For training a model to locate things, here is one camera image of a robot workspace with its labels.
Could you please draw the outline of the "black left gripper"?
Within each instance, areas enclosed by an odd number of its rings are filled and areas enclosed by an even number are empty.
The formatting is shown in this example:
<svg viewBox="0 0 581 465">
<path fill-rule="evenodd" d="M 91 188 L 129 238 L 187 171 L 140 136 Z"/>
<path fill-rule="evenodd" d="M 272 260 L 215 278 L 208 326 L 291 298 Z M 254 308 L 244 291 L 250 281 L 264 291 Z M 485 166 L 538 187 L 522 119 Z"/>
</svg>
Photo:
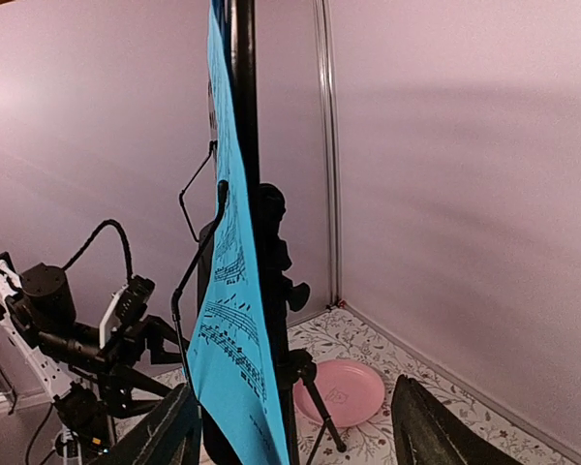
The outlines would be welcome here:
<svg viewBox="0 0 581 465">
<path fill-rule="evenodd" d="M 179 345 L 176 330 L 161 317 L 151 315 L 111 332 L 103 347 L 99 336 L 97 328 L 80 323 L 58 332 L 39 329 L 38 346 L 56 361 L 102 373 L 97 377 L 98 388 L 110 417 L 128 419 L 154 410 L 170 388 L 129 366 L 141 360 L 146 348 L 152 363 L 181 363 L 180 351 L 186 351 L 190 342 L 183 338 Z M 167 351 L 166 342 L 175 345 L 177 351 Z M 137 400 L 133 397 L 135 389 L 154 394 L 158 399 Z"/>
</svg>

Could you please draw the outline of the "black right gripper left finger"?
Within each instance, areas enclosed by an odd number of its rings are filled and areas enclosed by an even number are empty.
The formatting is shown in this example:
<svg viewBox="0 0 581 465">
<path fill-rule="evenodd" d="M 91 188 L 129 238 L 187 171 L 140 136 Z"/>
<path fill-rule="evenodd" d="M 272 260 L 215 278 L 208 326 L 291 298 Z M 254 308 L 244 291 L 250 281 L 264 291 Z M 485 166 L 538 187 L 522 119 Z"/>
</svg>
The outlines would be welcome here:
<svg viewBox="0 0 581 465">
<path fill-rule="evenodd" d="M 200 440 L 198 401 L 187 384 L 180 384 L 92 464 L 199 464 Z"/>
</svg>

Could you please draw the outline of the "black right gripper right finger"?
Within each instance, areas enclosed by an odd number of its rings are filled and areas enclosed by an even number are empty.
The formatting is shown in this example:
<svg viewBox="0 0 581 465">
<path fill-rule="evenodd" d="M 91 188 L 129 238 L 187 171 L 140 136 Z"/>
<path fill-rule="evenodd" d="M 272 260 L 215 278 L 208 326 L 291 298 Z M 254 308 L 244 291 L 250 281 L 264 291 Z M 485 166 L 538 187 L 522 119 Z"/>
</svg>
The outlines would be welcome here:
<svg viewBox="0 0 581 465">
<path fill-rule="evenodd" d="M 399 464 L 514 465 L 517 461 L 483 440 L 414 378 L 397 378 L 391 400 Z"/>
</svg>

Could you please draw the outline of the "blue sheet music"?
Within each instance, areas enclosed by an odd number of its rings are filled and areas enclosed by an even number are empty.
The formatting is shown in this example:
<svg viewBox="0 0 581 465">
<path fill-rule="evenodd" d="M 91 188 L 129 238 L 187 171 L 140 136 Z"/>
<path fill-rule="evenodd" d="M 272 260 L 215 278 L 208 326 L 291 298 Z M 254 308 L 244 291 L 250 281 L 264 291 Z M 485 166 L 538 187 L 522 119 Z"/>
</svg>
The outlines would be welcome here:
<svg viewBox="0 0 581 465">
<path fill-rule="evenodd" d="M 248 185 L 222 29 L 209 12 L 208 68 L 217 122 L 217 178 L 229 185 L 214 234 L 206 293 L 187 352 L 201 407 L 243 464 L 287 464 L 289 453 L 265 326 Z"/>
</svg>

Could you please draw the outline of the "black music stand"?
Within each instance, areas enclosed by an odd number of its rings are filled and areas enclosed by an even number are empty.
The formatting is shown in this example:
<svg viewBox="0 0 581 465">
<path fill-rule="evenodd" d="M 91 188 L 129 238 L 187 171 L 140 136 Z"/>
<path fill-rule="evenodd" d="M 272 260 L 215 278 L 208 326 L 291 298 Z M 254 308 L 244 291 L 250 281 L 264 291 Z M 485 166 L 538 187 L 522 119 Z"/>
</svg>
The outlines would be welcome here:
<svg viewBox="0 0 581 465">
<path fill-rule="evenodd" d="M 285 272 L 290 259 L 286 244 L 279 236 L 279 226 L 285 213 L 284 196 L 275 186 L 263 183 L 260 179 L 255 5 L 251 1 L 213 1 L 209 5 L 209 12 L 211 10 L 216 11 L 222 29 L 229 70 L 236 130 L 248 185 L 265 326 L 289 453 L 290 461 L 287 464 L 295 464 L 299 460 L 299 453 L 295 450 L 298 438 L 293 402 L 293 390 L 297 383 L 302 383 L 307 388 L 317 408 L 321 420 L 320 436 L 324 437 L 329 434 L 338 451 L 345 451 L 347 447 L 316 388 L 317 366 L 312 356 L 304 350 L 293 350 L 289 346 L 287 312 L 291 308 L 302 307 L 309 297 L 310 289 L 304 284 L 294 285 L 286 277 Z M 228 197 L 229 188 L 226 181 L 220 181 L 217 178 L 218 136 L 210 78 L 209 117 L 213 136 L 210 152 L 216 159 L 216 199 L 218 204 L 215 218 L 209 224 L 205 236 L 200 240 L 199 248 L 185 272 L 187 277 L 197 276 L 200 264 L 208 263 L 209 272 L 204 295 L 212 265 L 214 234 L 225 213 L 223 205 Z M 188 349 L 181 350 L 183 372 L 189 388 L 195 394 L 189 373 Z M 202 440 L 212 442 L 216 447 L 216 453 L 224 463 L 243 464 L 215 420 L 200 404 L 199 414 L 201 418 L 200 442 Z"/>
</svg>

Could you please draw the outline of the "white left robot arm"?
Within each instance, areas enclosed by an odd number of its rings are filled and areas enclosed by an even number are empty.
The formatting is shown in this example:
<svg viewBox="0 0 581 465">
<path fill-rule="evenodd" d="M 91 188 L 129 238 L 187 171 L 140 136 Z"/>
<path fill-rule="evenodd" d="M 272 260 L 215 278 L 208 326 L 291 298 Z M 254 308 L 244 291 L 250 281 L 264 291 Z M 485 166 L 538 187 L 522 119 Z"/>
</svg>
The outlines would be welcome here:
<svg viewBox="0 0 581 465">
<path fill-rule="evenodd" d="M 80 323 L 66 271 L 39 263 L 16 273 L 0 254 L 0 327 L 42 383 L 62 423 L 79 439 L 107 446 L 108 421 L 153 410 L 168 387 L 135 369 L 144 352 L 153 364 L 181 362 L 164 348 L 187 348 L 176 330 L 147 314 L 153 281 L 135 275 L 113 293 L 96 326 Z"/>
</svg>

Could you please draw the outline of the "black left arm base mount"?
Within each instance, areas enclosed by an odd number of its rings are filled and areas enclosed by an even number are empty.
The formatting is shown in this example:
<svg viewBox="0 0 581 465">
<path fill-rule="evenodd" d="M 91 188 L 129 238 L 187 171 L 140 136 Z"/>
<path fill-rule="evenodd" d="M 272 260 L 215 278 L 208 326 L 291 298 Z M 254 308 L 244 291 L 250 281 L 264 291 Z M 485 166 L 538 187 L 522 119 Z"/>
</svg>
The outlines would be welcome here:
<svg viewBox="0 0 581 465">
<path fill-rule="evenodd" d="M 91 389 L 73 385 L 66 395 L 54 398 L 53 406 L 85 450 L 97 455 L 109 452 L 107 407 Z"/>
</svg>

